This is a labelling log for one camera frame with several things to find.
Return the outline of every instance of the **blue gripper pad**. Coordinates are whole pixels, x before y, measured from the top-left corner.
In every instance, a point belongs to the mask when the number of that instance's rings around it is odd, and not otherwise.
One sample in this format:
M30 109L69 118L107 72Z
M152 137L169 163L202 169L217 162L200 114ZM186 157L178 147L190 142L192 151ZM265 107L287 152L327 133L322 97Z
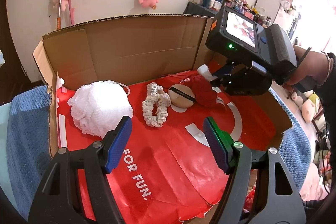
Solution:
M233 139L229 133L221 131L212 117L207 117L203 122L203 132L209 143L217 165L224 173L228 174L231 168Z
M107 174L111 173L118 166L131 132L131 118L124 116L115 130L111 130L105 135L103 139L103 155L106 160L105 172Z

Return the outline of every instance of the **display screen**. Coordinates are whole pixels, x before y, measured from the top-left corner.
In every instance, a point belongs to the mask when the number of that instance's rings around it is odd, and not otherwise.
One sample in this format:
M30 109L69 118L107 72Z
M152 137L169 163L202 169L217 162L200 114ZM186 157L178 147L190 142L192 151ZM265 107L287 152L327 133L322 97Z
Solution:
M255 48L253 27L252 23L235 13L229 12L227 16L226 31Z

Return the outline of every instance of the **plush toy pile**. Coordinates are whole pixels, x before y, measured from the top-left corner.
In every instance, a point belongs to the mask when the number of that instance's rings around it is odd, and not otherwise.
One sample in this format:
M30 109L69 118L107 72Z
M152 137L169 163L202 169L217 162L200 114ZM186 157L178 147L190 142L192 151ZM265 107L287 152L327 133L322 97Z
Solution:
M291 94L292 100L296 103L302 112L302 117L306 123L311 123L314 116L320 108L320 98L313 92L293 92Z

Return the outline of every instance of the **pink stick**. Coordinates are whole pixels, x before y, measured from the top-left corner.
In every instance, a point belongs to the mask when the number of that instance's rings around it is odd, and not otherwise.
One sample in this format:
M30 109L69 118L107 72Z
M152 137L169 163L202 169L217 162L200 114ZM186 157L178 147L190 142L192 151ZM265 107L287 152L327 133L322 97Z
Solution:
M70 21L71 21L71 25L73 26L75 24L75 19L74 19L74 9L71 6L71 0L68 0L69 3L69 12L70 12Z

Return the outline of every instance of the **wrist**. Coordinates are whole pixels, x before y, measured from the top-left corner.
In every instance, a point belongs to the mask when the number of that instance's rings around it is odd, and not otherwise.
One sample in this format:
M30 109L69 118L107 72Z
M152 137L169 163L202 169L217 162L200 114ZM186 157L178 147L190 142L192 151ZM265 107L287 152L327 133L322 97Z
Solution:
M323 85L333 68L334 60L332 58L329 58L326 53L319 52L319 58L317 59L317 62L314 64L314 75L313 78L317 82L318 85Z

